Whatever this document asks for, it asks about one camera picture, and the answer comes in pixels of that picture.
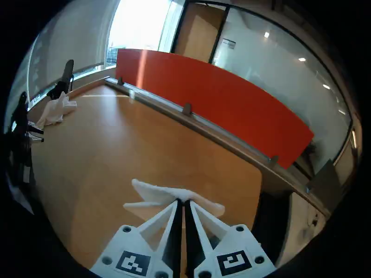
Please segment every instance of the white towel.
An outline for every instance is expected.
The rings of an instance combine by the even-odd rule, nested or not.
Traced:
[[[135,191],[143,198],[144,202],[126,203],[124,204],[124,208],[146,221],[176,199],[180,199],[182,202],[193,200],[215,217],[222,216],[225,211],[223,205],[213,203],[187,189],[160,187],[140,182],[137,179],[133,179],[131,183]]]
[[[76,101],[69,101],[69,97],[62,92],[57,100],[49,101],[46,104],[43,114],[36,125],[38,128],[44,128],[47,125],[60,123],[63,121],[63,115],[76,110],[76,108]]]

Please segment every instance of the bright window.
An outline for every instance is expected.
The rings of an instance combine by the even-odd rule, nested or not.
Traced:
[[[118,48],[158,50],[170,0],[121,0],[109,34],[106,64]]]

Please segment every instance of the black chair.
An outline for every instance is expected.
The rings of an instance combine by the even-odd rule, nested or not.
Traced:
[[[73,80],[74,80],[74,76],[72,72],[73,72],[73,60],[68,60],[64,67],[64,72],[63,72],[61,80],[58,81],[56,86],[53,89],[51,89],[46,95],[49,96],[52,100],[56,100],[60,97],[62,92],[65,92],[66,94],[68,93],[70,83],[71,83],[70,90],[72,90],[72,85],[73,85]]]

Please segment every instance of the red desk divider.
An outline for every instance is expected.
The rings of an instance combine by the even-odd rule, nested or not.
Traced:
[[[224,128],[288,168],[313,138],[285,105],[224,69],[158,51],[119,49],[116,79],[137,86]]]

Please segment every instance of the glass partition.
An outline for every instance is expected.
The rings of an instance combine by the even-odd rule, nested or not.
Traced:
[[[262,88],[309,126],[315,172],[337,157],[351,117],[327,70],[298,40],[260,17],[231,8],[213,64]]]

